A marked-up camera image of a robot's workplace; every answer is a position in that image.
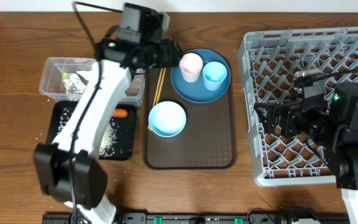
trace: dish rack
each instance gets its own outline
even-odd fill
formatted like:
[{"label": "dish rack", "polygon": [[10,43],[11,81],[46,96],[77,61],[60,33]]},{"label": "dish rack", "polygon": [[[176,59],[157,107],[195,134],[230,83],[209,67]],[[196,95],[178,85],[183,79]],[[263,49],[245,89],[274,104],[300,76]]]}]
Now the dish rack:
[{"label": "dish rack", "polygon": [[[335,176],[308,149],[305,136],[284,139],[266,134],[254,103],[289,100],[297,71],[358,69],[358,27],[249,32],[237,57],[255,183],[261,187],[335,183]],[[341,82],[358,83],[358,74],[328,78],[325,100],[331,101],[335,85]],[[323,147],[309,143],[323,154]]]}]

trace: clear plastic container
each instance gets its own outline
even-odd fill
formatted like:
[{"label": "clear plastic container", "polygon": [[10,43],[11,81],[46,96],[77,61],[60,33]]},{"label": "clear plastic container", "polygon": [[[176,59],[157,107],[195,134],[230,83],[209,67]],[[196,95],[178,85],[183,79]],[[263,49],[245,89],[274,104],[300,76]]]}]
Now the clear plastic container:
[{"label": "clear plastic container", "polygon": [[[51,97],[55,101],[80,100],[80,94],[66,93],[66,88],[62,82],[62,73],[90,71],[95,61],[93,58],[48,58],[42,72],[40,93]],[[119,103],[136,107],[141,106],[143,103],[144,83],[144,75],[136,75],[129,89],[125,91],[126,96]]]}]

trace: chopsticks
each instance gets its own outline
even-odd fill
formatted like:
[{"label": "chopsticks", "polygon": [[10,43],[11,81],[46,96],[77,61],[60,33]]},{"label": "chopsticks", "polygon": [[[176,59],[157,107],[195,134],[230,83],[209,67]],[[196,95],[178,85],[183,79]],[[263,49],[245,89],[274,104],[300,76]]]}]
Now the chopsticks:
[{"label": "chopsticks", "polygon": [[160,76],[158,78],[158,83],[157,83],[157,88],[155,90],[155,95],[154,95],[154,101],[153,101],[153,107],[158,103],[158,101],[160,100],[160,95],[161,95],[161,89],[162,89],[162,84],[164,83],[164,77],[165,77],[165,69],[166,68],[161,68],[161,72],[160,72]]}]

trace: blue plate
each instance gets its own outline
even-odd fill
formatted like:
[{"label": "blue plate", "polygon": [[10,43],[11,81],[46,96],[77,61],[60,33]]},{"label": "blue plate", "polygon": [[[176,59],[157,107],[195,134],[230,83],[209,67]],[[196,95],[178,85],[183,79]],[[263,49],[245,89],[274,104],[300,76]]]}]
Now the blue plate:
[{"label": "blue plate", "polygon": [[203,66],[210,62],[220,62],[227,70],[227,77],[223,81],[222,85],[215,91],[209,91],[204,86],[203,72],[201,71],[200,77],[193,83],[188,83],[183,79],[179,67],[175,67],[171,71],[171,81],[173,88],[177,93],[184,99],[194,103],[209,103],[221,96],[227,91],[231,81],[231,71],[226,60],[218,53],[212,50],[206,49],[195,49],[187,53],[198,54],[203,59]]}]

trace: wooden table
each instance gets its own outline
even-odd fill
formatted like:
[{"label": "wooden table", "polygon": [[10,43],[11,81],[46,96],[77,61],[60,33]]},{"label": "wooden table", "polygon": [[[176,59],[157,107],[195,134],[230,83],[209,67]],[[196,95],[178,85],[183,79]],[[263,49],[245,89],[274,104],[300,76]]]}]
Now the wooden table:
[{"label": "wooden table", "polygon": [[[98,39],[118,23],[119,15],[85,13],[85,19]],[[334,184],[262,188],[254,183],[237,50],[250,31],[349,26],[358,26],[358,14],[172,14],[166,37],[176,38],[184,51],[215,50],[232,65],[238,160],[228,170],[149,169],[142,160],[142,106],[131,159],[101,161],[109,175],[110,201],[119,208],[152,213],[247,213],[255,207],[278,210],[281,206],[345,213]],[[0,223],[40,223],[45,212],[70,211],[41,194],[33,165],[32,152],[45,141],[55,104],[39,94],[39,82],[48,57],[92,56],[74,13],[0,12]]]}]

